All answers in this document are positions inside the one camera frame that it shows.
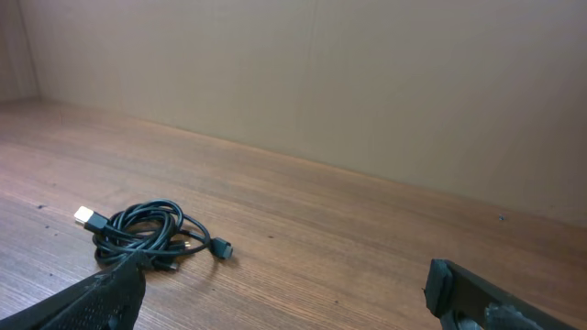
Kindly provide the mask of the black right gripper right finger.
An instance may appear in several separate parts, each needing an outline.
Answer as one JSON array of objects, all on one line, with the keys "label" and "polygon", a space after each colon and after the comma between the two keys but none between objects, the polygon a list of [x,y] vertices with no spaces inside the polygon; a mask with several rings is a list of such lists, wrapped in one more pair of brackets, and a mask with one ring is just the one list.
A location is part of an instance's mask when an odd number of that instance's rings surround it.
[{"label": "black right gripper right finger", "polygon": [[448,259],[431,260],[424,294],[443,330],[574,329]]}]

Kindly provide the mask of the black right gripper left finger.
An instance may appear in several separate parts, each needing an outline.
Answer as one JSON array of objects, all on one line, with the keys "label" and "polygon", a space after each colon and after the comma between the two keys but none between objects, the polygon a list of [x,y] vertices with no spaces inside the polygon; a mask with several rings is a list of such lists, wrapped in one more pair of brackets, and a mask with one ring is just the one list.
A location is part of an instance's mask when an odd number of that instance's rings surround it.
[{"label": "black right gripper left finger", "polygon": [[150,259],[134,252],[1,321],[10,330],[132,330],[146,291]]}]

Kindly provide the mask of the black USB cable gold plug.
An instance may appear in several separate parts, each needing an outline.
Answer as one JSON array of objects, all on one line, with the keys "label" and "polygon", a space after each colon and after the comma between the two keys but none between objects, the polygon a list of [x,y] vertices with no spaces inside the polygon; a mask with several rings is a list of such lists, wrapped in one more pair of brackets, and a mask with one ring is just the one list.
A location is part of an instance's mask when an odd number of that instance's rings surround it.
[{"label": "black USB cable gold plug", "polygon": [[232,257],[231,243],[213,237],[174,201],[137,203],[109,217],[81,206],[75,222],[93,234],[95,260],[109,266],[134,252],[143,252],[156,270],[176,270],[178,260],[204,250],[215,258]]}]

